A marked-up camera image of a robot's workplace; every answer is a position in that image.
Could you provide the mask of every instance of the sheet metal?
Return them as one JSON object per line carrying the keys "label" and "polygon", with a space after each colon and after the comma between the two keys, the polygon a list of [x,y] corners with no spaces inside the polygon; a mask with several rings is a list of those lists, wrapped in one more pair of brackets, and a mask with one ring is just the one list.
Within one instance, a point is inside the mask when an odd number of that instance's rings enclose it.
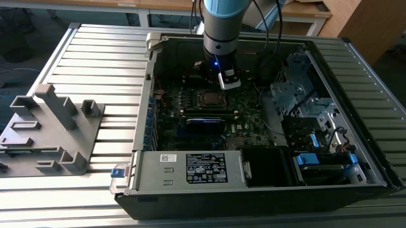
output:
{"label": "sheet metal", "polygon": [[[55,84],[59,96],[74,102],[95,99],[107,104],[94,156],[85,176],[0,179],[0,226],[6,227],[130,227],[130,226],[219,226],[254,223],[298,222],[324,226],[388,221],[406,215],[406,191],[394,198],[362,201],[336,212],[277,215],[273,217],[211,218],[198,220],[135,221],[110,194],[110,171],[131,158],[139,92],[147,61],[143,42],[154,28],[82,25],[70,29],[46,65],[38,83]],[[162,32],[187,33],[169,29]],[[377,136],[394,168],[406,179],[405,112],[352,45],[338,38],[301,38],[314,41],[350,97],[364,121]],[[111,91],[125,90],[126,94]]]}

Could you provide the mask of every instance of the wooden table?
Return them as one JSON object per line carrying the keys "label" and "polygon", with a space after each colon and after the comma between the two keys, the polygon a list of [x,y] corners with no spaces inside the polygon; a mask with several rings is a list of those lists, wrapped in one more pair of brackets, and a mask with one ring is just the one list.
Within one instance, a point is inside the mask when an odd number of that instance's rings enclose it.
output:
{"label": "wooden table", "polygon": [[[50,10],[79,10],[101,12],[122,12],[139,14],[142,27],[150,27],[151,14],[181,15],[191,14],[191,0],[3,0],[0,6],[38,8]],[[310,23],[308,35],[317,36],[330,12],[318,10],[314,3],[293,2],[282,8],[286,22]]]}

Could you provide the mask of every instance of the floor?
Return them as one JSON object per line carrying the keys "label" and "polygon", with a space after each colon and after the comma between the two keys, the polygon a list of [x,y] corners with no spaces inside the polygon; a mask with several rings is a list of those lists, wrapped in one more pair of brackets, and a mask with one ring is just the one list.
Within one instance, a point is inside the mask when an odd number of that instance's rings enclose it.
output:
{"label": "floor", "polygon": [[[71,22],[123,26],[129,26],[130,22],[131,25],[139,25],[138,16],[131,15],[129,21],[129,15],[125,13],[59,10],[56,15],[58,18],[51,19],[44,9],[32,10],[31,20],[36,30],[26,35],[26,39],[34,49],[34,57],[28,61],[18,64],[7,63],[0,57],[0,68],[34,68],[42,70]],[[153,26],[155,27],[181,29],[189,29],[190,27],[190,17],[187,16],[163,16],[159,18],[157,15],[153,15],[151,19]],[[247,27],[243,27],[243,30],[253,31],[253,29]],[[402,58],[385,54],[377,62],[374,69],[401,103],[406,106],[406,90],[404,86],[406,85],[405,61]],[[36,77],[38,73],[34,71],[11,71],[3,74],[0,72],[0,85],[2,82],[7,83],[7,86],[0,88],[0,95],[10,97],[24,95]],[[12,99],[0,96],[0,130],[4,128],[4,124],[8,123],[14,114],[8,108],[11,102]]]}

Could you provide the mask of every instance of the table leg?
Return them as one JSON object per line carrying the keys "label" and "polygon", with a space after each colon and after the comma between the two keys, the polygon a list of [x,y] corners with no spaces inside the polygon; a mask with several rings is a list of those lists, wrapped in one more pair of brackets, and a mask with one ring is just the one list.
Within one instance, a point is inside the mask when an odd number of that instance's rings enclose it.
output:
{"label": "table leg", "polygon": [[142,27],[150,27],[151,24],[151,17],[150,17],[150,11],[149,9],[138,9],[138,13],[139,13],[139,25]]}
{"label": "table leg", "polygon": [[48,12],[48,15],[50,15],[51,18],[56,18],[56,10],[55,9],[48,9],[47,12]]}
{"label": "table leg", "polygon": [[308,31],[308,36],[313,36],[313,37],[317,37],[322,28],[324,28],[324,25],[326,23],[326,18],[318,18],[317,21],[312,24],[310,26],[310,29]]}

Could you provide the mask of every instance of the barcode sticker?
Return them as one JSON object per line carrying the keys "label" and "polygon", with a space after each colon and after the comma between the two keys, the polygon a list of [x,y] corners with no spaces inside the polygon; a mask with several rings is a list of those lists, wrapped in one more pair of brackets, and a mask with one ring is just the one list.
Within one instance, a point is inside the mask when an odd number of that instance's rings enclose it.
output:
{"label": "barcode sticker", "polygon": [[162,154],[161,162],[177,162],[177,154]]}

